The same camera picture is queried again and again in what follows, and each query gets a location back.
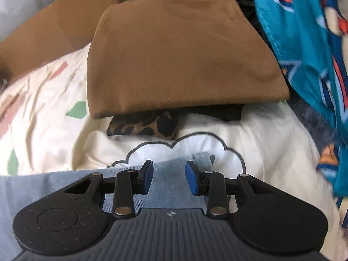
cloud print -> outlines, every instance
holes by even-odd
[[[173,143],[141,143],[131,150],[124,160],[116,161],[109,167],[141,166],[146,160],[168,161],[201,152],[208,152],[214,157],[213,171],[221,172],[225,177],[236,178],[238,174],[247,172],[241,155],[228,148],[220,137],[211,132],[194,132],[178,138]]]

bedsheet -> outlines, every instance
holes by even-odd
[[[225,177],[246,171],[322,210],[329,230],[321,252],[348,258],[332,187],[315,171],[318,150],[286,103],[246,105],[240,122],[188,114],[179,118],[175,141],[109,137],[111,118],[89,117],[88,49],[33,71],[0,96],[0,175],[138,166],[208,152]]]

cardboard box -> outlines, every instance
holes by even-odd
[[[103,12],[123,0],[58,0],[37,12],[0,43],[0,78],[9,84],[81,49],[93,39]]]

gray fuzzy fabric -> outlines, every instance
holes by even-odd
[[[320,153],[329,143],[340,143],[337,130],[331,128],[322,116],[302,98],[298,95],[291,95],[287,102],[297,115],[300,122],[311,134]]]

leopard print fabric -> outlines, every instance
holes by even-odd
[[[174,140],[177,118],[168,110],[114,116],[107,135],[150,135]]]

